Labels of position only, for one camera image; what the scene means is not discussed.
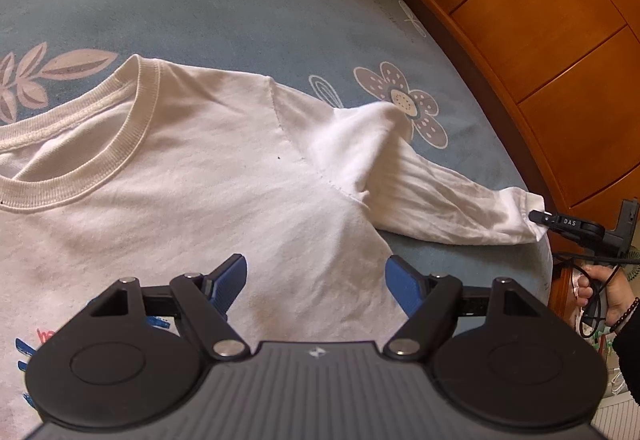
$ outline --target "white logo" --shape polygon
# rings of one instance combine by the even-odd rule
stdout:
[[[326,355],[326,350],[323,350],[320,346],[316,346],[314,349],[309,350],[309,355],[314,357],[315,359],[319,359],[320,357]]]

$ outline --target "ribbed neckline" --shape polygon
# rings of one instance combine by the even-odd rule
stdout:
[[[159,64],[132,55],[109,78],[82,96],[46,113],[0,127],[0,153],[44,142],[122,102],[135,99],[113,140],[88,162],[39,182],[0,176],[0,210],[34,212],[78,198],[111,178],[135,152],[148,129],[158,99]]]

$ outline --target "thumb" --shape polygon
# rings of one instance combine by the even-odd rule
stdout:
[[[582,267],[589,276],[598,281],[606,281],[609,279],[613,270],[608,266],[602,265],[585,265]]]

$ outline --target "mattress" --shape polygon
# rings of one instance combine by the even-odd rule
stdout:
[[[338,108],[394,102],[413,121],[420,155],[492,189],[524,187],[473,95],[401,0],[0,0],[0,123],[81,95],[133,53],[270,75]],[[485,286],[508,276],[548,298],[546,239],[446,246],[383,237],[423,273]],[[459,330],[477,324],[461,319]]]

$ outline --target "metal screw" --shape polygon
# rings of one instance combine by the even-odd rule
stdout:
[[[236,357],[244,352],[245,348],[244,344],[233,339],[218,341],[213,345],[213,351],[219,354],[220,357]]]
[[[420,350],[420,344],[413,339],[394,339],[389,343],[389,349],[396,355],[413,355]]]

